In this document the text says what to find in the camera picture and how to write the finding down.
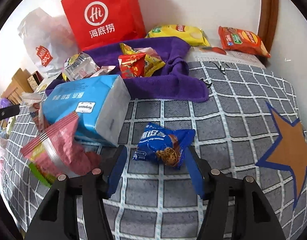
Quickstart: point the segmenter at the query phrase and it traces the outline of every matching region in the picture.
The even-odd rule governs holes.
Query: candy wrapper
[[[114,68],[114,66],[100,68],[88,54],[81,52],[66,60],[62,72],[70,81],[74,81],[93,75],[96,77],[106,75]]]
[[[42,109],[41,101],[43,99],[43,94],[23,92],[21,97],[22,101],[25,103],[29,110],[31,118],[36,124],[38,131],[42,132],[49,126],[49,123],[44,117]]]
[[[70,178],[83,176],[99,166],[100,156],[85,152],[83,146],[74,141],[78,121],[78,114],[71,112],[20,150],[46,179],[60,174]]]
[[[90,77],[99,77],[102,75],[107,75],[109,72],[114,70],[116,66],[102,66],[100,70],[98,70],[96,73],[92,74]]]
[[[220,36],[223,49],[237,50],[268,58],[271,57],[261,38],[255,35],[253,32],[220,26],[218,29],[218,34]]]
[[[132,47],[128,46],[127,44],[120,43],[120,48],[121,51],[123,52],[124,55],[133,55],[133,54],[139,54],[142,53],[137,49],[133,49]],[[152,74],[162,68],[166,63],[163,62],[161,59],[155,58],[153,56],[150,56],[149,54],[146,53],[145,56],[145,77],[151,77]]]
[[[180,168],[184,160],[183,150],[193,142],[194,136],[195,130],[169,130],[150,122],[132,159]]]
[[[145,53],[120,55],[118,57],[121,77],[143,77],[145,75]]]
[[[142,53],[146,53],[149,56],[155,57],[157,59],[161,60],[161,57],[158,55],[158,53],[151,47],[148,48],[136,48],[136,50],[142,52]]]

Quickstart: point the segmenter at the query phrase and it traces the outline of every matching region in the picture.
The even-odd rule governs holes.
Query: pink snack bag
[[[78,114],[71,112],[49,126],[20,152],[44,174],[55,177],[67,174],[70,178],[85,175],[99,166],[100,156],[95,152],[85,152],[74,141],[78,121]]]

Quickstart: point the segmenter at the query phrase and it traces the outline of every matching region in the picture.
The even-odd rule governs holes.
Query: yellow candy wrapper
[[[191,46],[210,46],[201,29],[188,25],[164,25],[155,27],[146,36],[146,38],[156,37],[178,37]]]
[[[132,47],[124,43],[120,43],[120,48],[124,55],[133,55],[133,54],[142,53],[139,50],[133,49]],[[166,63],[163,62],[161,59],[157,59],[153,56],[146,54],[145,56],[145,75],[144,76],[151,77],[152,74],[156,70],[162,68],[165,64]]]

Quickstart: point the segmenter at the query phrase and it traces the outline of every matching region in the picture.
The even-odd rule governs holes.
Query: screw
[[[61,174],[58,176],[58,180],[62,181],[62,180],[65,180],[66,178],[66,175],[65,174]]]
[[[213,175],[219,175],[219,174],[220,174],[220,171],[217,170],[217,169],[212,169],[212,170],[211,170],[211,174],[213,174]]]
[[[95,168],[95,169],[92,170],[93,175],[98,175],[100,173],[101,173],[101,169],[99,169],[99,168]]]
[[[254,182],[254,178],[251,176],[246,176],[246,181],[247,182]]]

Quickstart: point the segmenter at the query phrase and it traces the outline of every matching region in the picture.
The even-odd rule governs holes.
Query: blue cookie package
[[[164,163],[180,168],[184,160],[183,150],[191,145],[195,130],[170,130],[157,124],[148,123],[132,159]]]

